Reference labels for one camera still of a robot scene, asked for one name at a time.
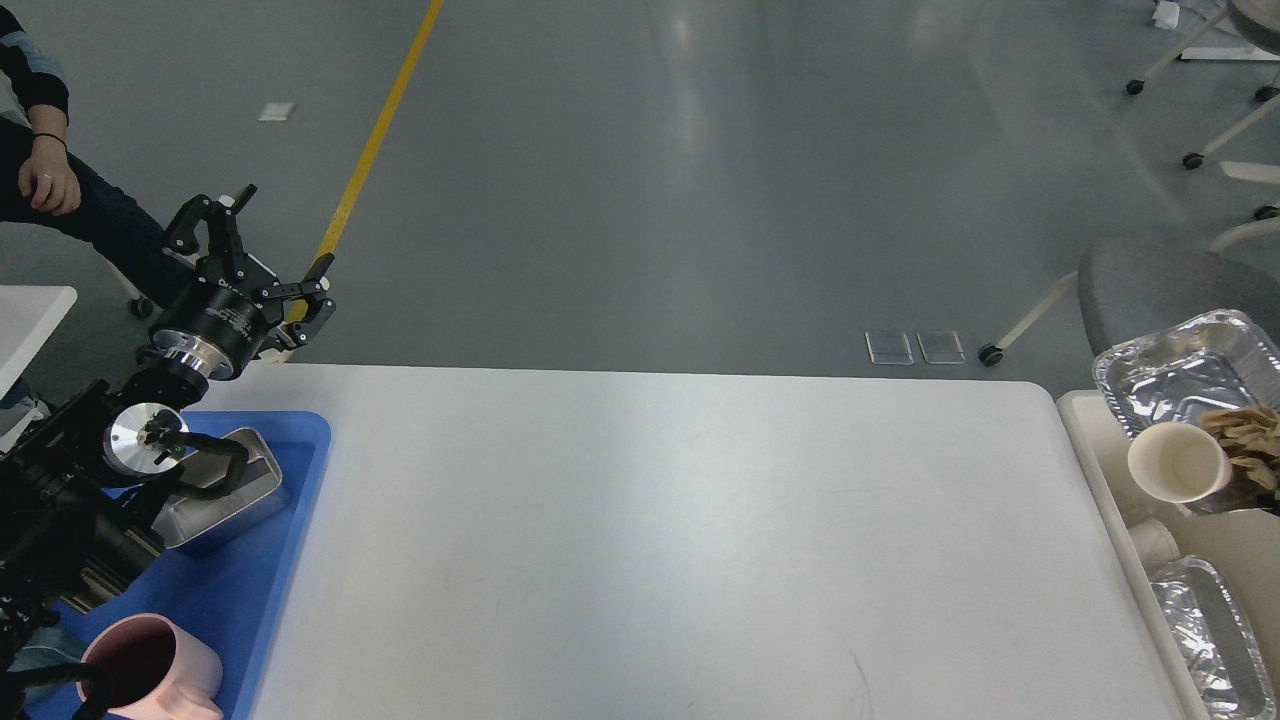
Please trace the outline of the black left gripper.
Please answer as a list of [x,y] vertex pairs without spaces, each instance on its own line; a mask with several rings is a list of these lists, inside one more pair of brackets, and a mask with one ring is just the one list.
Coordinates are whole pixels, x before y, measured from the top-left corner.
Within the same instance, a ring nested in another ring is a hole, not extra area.
[[256,184],[247,184],[234,196],[198,193],[166,225],[164,249],[184,258],[196,255],[204,225],[207,252],[195,264],[175,305],[151,325],[150,356],[186,363],[211,380],[233,380],[255,359],[280,363],[283,351],[308,345],[335,313],[325,278],[335,261],[333,252],[316,258],[294,283],[257,278],[250,269],[237,217],[257,191]]

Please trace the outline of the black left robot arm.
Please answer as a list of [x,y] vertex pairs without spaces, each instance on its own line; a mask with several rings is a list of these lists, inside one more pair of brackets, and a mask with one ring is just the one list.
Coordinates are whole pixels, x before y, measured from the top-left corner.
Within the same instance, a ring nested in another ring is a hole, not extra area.
[[3,716],[26,717],[37,685],[87,682],[78,719],[101,719],[111,683],[82,661],[15,671],[35,633],[58,623],[54,603],[90,612],[123,594],[163,553],[152,528],[172,497],[230,493],[250,455],[243,445],[193,432],[184,409],[215,380],[233,380],[266,351],[307,345],[334,314],[330,252],[285,283],[248,252],[237,218],[256,193],[200,193],[163,234],[196,256],[193,275],[148,332],[146,357],[116,388],[87,386],[35,423],[3,456]]

